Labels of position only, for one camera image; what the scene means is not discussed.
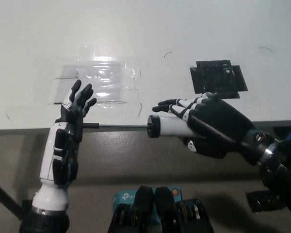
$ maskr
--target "black metal frame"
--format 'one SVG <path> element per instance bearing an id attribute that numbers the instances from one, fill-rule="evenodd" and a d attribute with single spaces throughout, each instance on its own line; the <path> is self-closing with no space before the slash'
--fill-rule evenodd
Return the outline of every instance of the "black metal frame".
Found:
<path id="1" fill-rule="evenodd" d="M 13 198 L 11 198 L 1 187 L 0 187 L 0 203 L 5 206 L 9 211 L 12 212 L 19 220 L 22 220 L 25 214 L 25 209 L 19 205 Z"/>

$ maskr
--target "blue box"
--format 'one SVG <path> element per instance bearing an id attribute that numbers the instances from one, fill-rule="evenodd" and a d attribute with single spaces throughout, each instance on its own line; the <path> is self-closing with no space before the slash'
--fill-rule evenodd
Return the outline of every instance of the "blue box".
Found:
<path id="1" fill-rule="evenodd" d="M 169 190 L 172 192 L 174 195 L 175 201 L 181 201 L 182 200 L 182 194 L 181 194 L 181 189 L 179 187 L 168 187 Z M 123 204 L 133 204 L 134 199 L 135 199 L 135 194 L 137 190 L 122 190 L 117 192 L 117 194 L 114 195 L 113 197 L 113 213 L 118 206 L 118 204 L 123 203 Z M 151 224 L 153 225 L 160 225 L 161 221 L 160 218 L 157 214 L 156 207 L 154 204 L 154 208 L 152 211 L 151 215 Z"/>

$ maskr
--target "gray background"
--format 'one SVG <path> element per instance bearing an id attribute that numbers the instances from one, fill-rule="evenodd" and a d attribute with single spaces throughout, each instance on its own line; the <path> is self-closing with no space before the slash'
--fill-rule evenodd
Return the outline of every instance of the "gray background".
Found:
<path id="1" fill-rule="evenodd" d="M 39 188 L 46 137 L 0 136 L 0 185 L 19 203 Z M 79 166 L 69 188 L 69 233 L 106 233 L 113 195 L 142 184 L 178 185 L 184 199 L 201 199 L 216 233 L 291 233 L 286 208 L 251 213 L 245 192 L 265 188 L 257 168 L 235 153 L 215 160 L 191 153 L 177 138 L 150 139 L 145 132 L 85 133 Z M 16 233 L 19 224 L 0 205 L 0 233 Z"/>

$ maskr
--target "screw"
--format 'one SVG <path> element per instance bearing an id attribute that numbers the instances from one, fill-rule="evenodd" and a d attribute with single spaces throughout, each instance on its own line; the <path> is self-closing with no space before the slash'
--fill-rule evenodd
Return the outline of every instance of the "screw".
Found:
<path id="1" fill-rule="evenodd" d="M 266 134 L 265 133 L 257 133 L 256 135 L 256 141 L 257 142 L 264 142 L 266 139 Z"/>

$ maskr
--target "white table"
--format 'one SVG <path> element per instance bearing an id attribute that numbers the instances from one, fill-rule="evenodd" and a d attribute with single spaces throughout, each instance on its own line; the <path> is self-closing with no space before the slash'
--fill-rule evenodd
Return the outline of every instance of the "white table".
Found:
<path id="1" fill-rule="evenodd" d="M 49 128 L 60 107 L 49 65 L 94 43 L 96 56 L 140 61 L 142 75 L 138 100 L 97 105 L 85 122 L 144 126 L 157 102 L 195 96 L 196 61 L 231 60 L 248 92 L 227 102 L 257 125 L 291 125 L 291 0 L 4 0 L 0 133 Z"/>

